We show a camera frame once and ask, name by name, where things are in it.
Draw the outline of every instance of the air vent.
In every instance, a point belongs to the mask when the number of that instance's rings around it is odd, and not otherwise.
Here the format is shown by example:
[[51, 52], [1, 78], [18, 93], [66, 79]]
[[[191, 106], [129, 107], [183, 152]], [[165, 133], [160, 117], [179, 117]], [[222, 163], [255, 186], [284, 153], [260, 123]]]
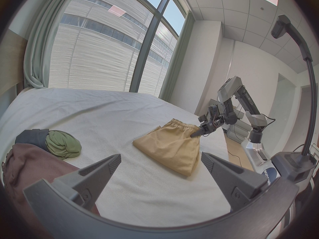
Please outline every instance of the air vent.
[[293, 166], [294, 168], [301, 168], [290, 156], [290, 154], [285, 154], [285, 159], [288, 161], [288, 163]]

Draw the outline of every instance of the maroon garment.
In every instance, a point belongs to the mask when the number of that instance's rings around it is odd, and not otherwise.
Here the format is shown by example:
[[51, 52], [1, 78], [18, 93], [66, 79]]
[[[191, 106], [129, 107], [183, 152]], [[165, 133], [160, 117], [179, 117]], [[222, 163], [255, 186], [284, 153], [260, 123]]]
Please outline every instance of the maroon garment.
[[[45, 179], [49, 183], [57, 177], [78, 170], [49, 152], [28, 143], [16, 143], [2, 163], [4, 188], [22, 218], [40, 238], [51, 238], [26, 201], [22, 190], [34, 182]], [[92, 213], [100, 215], [96, 205]]]

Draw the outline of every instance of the textured grip pad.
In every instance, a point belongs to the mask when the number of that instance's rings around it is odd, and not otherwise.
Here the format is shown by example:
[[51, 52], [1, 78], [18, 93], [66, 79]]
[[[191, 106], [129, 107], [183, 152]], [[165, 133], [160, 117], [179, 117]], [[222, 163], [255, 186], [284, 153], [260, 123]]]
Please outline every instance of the textured grip pad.
[[122, 161], [121, 154], [119, 154], [112, 162], [110, 162], [108, 167], [110, 169], [111, 174], [113, 174], [115, 172], [115, 170], [117, 169], [117, 167], [119, 166], [121, 161]]
[[212, 173], [214, 162], [204, 152], [202, 152], [201, 161], [206, 166], [209, 173]]

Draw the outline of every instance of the mattress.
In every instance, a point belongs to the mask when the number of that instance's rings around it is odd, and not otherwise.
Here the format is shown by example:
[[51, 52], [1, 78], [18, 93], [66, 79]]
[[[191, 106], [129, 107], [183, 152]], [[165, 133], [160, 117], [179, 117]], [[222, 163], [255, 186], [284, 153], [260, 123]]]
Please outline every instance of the mattress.
[[[0, 157], [25, 129], [71, 133], [82, 145], [65, 161], [83, 168], [120, 153], [122, 163], [96, 205], [102, 217], [126, 224], [171, 227], [207, 221], [230, 206], [208, 170], [198, 163], [181, 175], [133, 146], [132, 141], [172, 118], [199, 125], [197, 116], [149, 94], [75, 89], [30, 89], [0, 119]], [[228, 160], [222, 128], [200, 138], [200, 151]]]

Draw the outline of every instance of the gray curtain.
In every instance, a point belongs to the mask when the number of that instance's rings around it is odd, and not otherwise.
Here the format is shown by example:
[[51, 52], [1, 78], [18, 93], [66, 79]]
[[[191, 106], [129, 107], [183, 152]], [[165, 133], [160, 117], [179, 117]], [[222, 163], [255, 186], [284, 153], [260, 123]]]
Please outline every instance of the gray curtain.
[[23, 62], [25, 87], [48, 87], [54, 38], [70, 1], [48, 0], [35, 20]]
[[172, 96], [177, 81], [177, 77], [179, 71], [181, 70], [181, 65], [185, 57], [186, 49], [188, 46], [190, 35], [192, 33], [194, 22], [195, 19], [192, 13], [188, 11], [184, 21], [184, 25], [181, 29], [181, 34], [179, 35], [175, 50], [170, 60], [162, 88], [159, 93], [159, 98], [163, 99], [164, 101], [169, 102]]

